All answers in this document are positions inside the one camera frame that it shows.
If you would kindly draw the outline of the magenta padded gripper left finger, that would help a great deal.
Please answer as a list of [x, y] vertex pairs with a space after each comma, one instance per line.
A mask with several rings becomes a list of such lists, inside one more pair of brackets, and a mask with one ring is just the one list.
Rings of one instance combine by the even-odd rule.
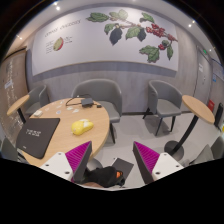
[[91, 153], [92, 142], [88, 141], [66, 153], [56, 153], [41, 168], [65, 180], [80, 183]]

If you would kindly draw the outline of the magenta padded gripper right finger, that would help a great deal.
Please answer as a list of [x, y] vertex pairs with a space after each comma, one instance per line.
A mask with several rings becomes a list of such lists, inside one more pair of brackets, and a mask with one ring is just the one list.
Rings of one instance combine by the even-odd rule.
[[145, 184], [183, 169], [183, 166], [168, 153], [157, 153], [137, 141], [133, 142], [133, 153]]

